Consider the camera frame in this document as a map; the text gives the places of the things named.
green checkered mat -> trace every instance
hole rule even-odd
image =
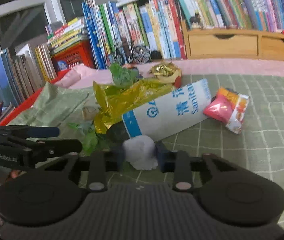
[[[170,150],[184,150],[192,156],[214,153],[273,180],[284,189],[284,77],[192,75],[183,76],[182,83],[186,85],[202,78],[208,80],[212,96],[220,86],[250,96],[242,134],[235,135],[219,122],[207,119],[162,141]],[[61,138],[77,138],[76,132],[66,124],[79,122],[82,107],[86,105],[96,106],[92,88],[68,90],[47,84],[34,107],[24,111],[11,124],[58,126]],[[199,174],[194,172],[193,178],[194,185],[199,187]],[[121,172],[108,174],[109,184],[171,183],[172,179],[171,173],[136,171],[128,163]],[[80,186],[85,185],[85,180],[86,174],[83,174]],[[284,212],[280,225],[284,227]]]

tissue package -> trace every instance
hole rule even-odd
[[[158,141],[205,120],[203,110],[210,103],[208,82],[202,79],[128,111],[122,119],[130,138],[147,135]]]

red basket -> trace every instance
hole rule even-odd
[[[65,61],[70,67],[83,63],[85,66],[95,68],[93,63],[93,55],[89,41],[81,41],[73,46],[52,56],[55,67],[59,61]]]

snack bag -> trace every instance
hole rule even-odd
[[[248,104],[247,95],[220,87],[215,100],[205,108],[203,113],[223,122],[231,132],[239,134]]]

bookshelf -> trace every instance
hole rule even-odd
[[[188,30],[181,22],[188,59],[235,57],[284,61],[284,34],[247,29]]]

